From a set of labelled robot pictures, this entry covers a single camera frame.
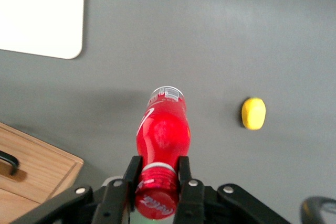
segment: white board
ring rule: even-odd
[[[82,50],[84,0],[0,0],[0,49],[72,59]]]

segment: gray table surface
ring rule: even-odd
[[[151,92],[176,86],[193,176],[300,223],[306,197],[336,198],[335,13],[336,0],[85,0],[74,60],[0,50],[0,121],[83,158],[77,183],[97,189],[137,154]],[[254,96],[259,131],[239,121]]]

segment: bottle label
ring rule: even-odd
[[[177,88],[171,87],[171,86],[163,86],[163,87],[156,89],[152,93],[147,106],[153,105],[153,103],[157,101],[158,97],[160,96],[164,96],[165,98],[172,99],[175,102],[178,102],[179,98],[184,99],[182,92],[178,90]]]
[[[153,199],[148,195],[144,195],[143,199],[140,200],[140,203],[144,204],[148,208],[155,208],[160,211],[162,215],[170,215],[174,210],[168,209],[167,206],[161,204],[157,200]]]

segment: screw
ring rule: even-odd
[[[189,183],[188,183],[190,186],[197,186],[198,185],[198,182],[194,179],[190,180]]]
[[[233,193],[233,188],[230,186],[224,186],[223,191],[226,192],[227,194]]]
[[[86,189],[85,189],[84,187],[80,187],[80,188],[76,189],[75,193],[76,193],[76,194],[82,194],[82,193],[84,193],[85,191],[86,191]]]
[[[122,180],[116,180],[114,183],[113,183],[113,186],[115,187],[118,187],[118,186],[121,186],[122,185]]]

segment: coca-cola logo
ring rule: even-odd
[[[166,205],[161,204],[148,195],[144,195],[140,202],[148,208],[155,208],[156,210],[160,211],[162,215],[170,215],[174,211],[172,208],[168,209]]]

